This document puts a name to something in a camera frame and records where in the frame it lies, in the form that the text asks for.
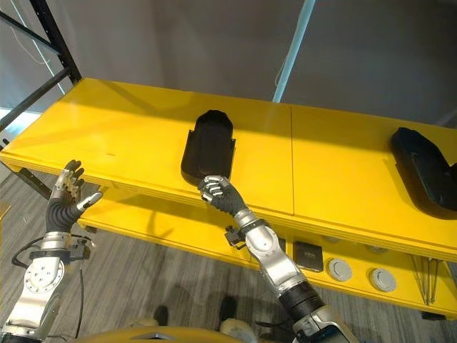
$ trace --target metal shelf frame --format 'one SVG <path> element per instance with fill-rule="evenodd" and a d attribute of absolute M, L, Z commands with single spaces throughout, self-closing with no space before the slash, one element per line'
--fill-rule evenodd
<path fill-rule="evenodd" d="M 46 32 L 49 40 L 33 32 L 2 11 L 0 11 L 0 19 L 13 29 L 20 31 L 33 39 L 37 44 L 40 44 L 47 48 L 49 51 L 57 54 L 63 69 L 56 73 L 56 75 L 51 77 L 48 81 L 43 83 L 37 90 L 31 93 L 23 101 L 17 104 L 6 116 L 1 118 L 0 132 L 5 130 L 5 128 L 10 125 L 22 112 L 26 111 L 32 104 L 38 101 L 62 79 L 68 77 L 73 85 L 81 80 L 81 74 L 79 73 L 78 67 L 76 66 L 73 57 L 71 56 L 71 53 L 66 46 L 64 38 L 59 31 L 56 21 L 52 16 L 51 10 L 46 3 L 46 0 L 30 0 L 30 4 L 38 16 L 38 19 L 43 26 L 43 30 Z M 0 151 L 8 143 L 9 142 L 4 139 L 2 144 L 0 144 Z M 42 195 L 42 197 L 49 199 L 51 196 L 51 190 L 45 184 L 43 184 L 43 182 L 36 178 L 28 169 L 22 168 L 18 172 L 12 172 L 24 182 L 26 182 L 34 191 Z"/>

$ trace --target black cable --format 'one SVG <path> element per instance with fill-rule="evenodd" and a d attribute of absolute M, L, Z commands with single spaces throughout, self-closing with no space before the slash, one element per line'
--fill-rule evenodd
<path fill-rule="evenodd" d="M 49 338 L 60 338 L 63 339 L 65 342 L 68 342 L 68 339 L 62 336 L 61 334 L 50 334 L 48 335 Z"/>
<path fill-rule="evenodd" d="M 83 320 L 83 308 L 84 308 L 84 281 L 83 281 L 83 269 L 79 270 L 79 281 L 81 283 L 81 303 L 79 305 L 79 320 L 78 320 L 78 327 L 76 328 L 76 333 L 74 338 L 78 338 L 79 336 L 79 329 L 81 328 L 81 322 Z"/>
<path fill-rule="evenodd" d="M 283 327 L 283 325 L 286 324 L 288 321 L 289 321 L 289 318 L 285 319 L 285 320 L 283 320 L 282 322 L 279 322 L 279 323 L 268 323 L 268 322 L 255 322 L 255 323 L 257 325 L 259 325 L 260 327 L 268 327 L 268 328 L 277 327 L 278 329 L 286 331 L 289 334 L 294 334 L 292 330 L 290 330 L 290 329 L 288 329 L 286 327 Z"/>
<path fill-rule="evenodd" d="M 18 266 L 18 267 L 22 267 L 22 268 L 29 268 L 29 266 L 21 261 L 19 261 L 19 259 L 17 258 L 19 256 L 20 253 L 22 252 L 25 252 L 28 248 L 30 248 L 32 245 L 34 245 L 35 243 L 41 241 L 44 237 L 39 237 L 37 239 L 34 239 L 33 241 L 30 241 L 29 243 L 27 243 L 26 245 L 24 245 L 22 248 L 20 248 L 18 250 L 17 253 L 14 254 L 14 256 L 11 258 L 11 263 L 14 265 L 14 266 Z"/>
<path fill-rule="evenodd" d="M 78 237 L 78 238 L 84 238 L 84 239 L 87 239 L 89 240 L 90 242 L 92 242 L 92 239 L 90 239 L 89 237 L 87 236 L 81 236 L 80 234 L 70 234 L 71 237 Z M 20 253 L 22 252 L 25 252 L 27 249 L 31 248 L 35 243 L 41 241 L 44 237 L 39 237 L 37 239 L 34 239 L 33 241 L 30 241 L 29 243 L 27 243 L 26 245 L 24 245 L 22 248 L 20 248 L 18 250 L 17 253 L 14 254 L 14 256 L 11 258 L 11 263 L 14 265 L 14 266 L 18 266 L 18 267 L 21 267 L 21 268 L 24 268 L 24 269 L 27 269 L 29 268 L 29 265 L 28 264 L 25 264 L 21 261 L 19 261 L 18 259 L 18 256 L 20 255 Z"/>

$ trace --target white wall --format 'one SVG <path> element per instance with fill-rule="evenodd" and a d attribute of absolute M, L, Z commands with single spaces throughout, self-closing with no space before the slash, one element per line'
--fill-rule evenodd
<path fill-rule="evenodd" d="M 265 100 L 302 4 L 48 2 L 84 76 Z M 28 2 L 21 4 L 40 31 Z M 12 106 L 49 75 L 0 25 L 0 105 Z M 283 100 L 433 123 L 457 108 L 456 61 L 455 7 L 434 0 L 318 0 Z M 34 110 L 59 96 L 55 90 Z"/>

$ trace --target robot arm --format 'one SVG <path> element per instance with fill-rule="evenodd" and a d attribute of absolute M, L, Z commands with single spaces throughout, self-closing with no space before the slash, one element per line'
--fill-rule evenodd
<path fill-rule="evenodd" d="M 41 248 L 31 253 L 32 263 L 24 275 L 24 288 L 0 334 L 0 342 L 42 342 L 59 313 L 60 299 L 90 249 L 87 239 L 71 242 L 71 227 L 95 204 L 97 192 L 80 201 L 84 180 L 81 162 L 70 161 L 54 185 L 46 210 L 46 235 Z"/>
<path fill-rule="evenodd" d="M 225 177 L 207 176 L 199 190 L 203 200 L 234 217 L 240 228 L 236 234 L 246 242 L 270 289 L 295 323 L 295 342 L 358 342 L 283 252 L 270 225 L 255 216 Z"/>

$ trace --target floor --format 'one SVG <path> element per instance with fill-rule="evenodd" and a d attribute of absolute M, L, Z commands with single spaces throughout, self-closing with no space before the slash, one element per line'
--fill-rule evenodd
<path fill-rule="evenodd" d="M 53 176 L 38 175 L 49 186 L 55 181 Z M 11 256 L 44 233 L 46 201 L 14 175 L 0 185 L 0 195 L 11 205 L 2 222 L 3 323 L 20 294 L 24 275 L 22 268 L 10 264 Z M 215 329 L 219 305 L 226 294 L 238 300 L 237 317 L 252 324 L 259 334 L 267 334 L 269 329 L 256 326 L 254 321 L 279 322 L 285 318 L 258 272 L 108 232 L 99 231 L 92 237 L 97 248 L 84 266 L 81 336 L 117 329 L 139 317 L 151 317 L 160 304 L 169 308 L 170 325 Z M 457 322 L 425 321 L 412 309 L 327 289 L 318 289 L 318 293 L 339 312 L 361 342 L 457 342 Z M 51 332 L 73 335 L 78 313 L 79 281 L 75 279 Z M 290 342 L 287 336 L 281 333 L 277 337 Z"/>

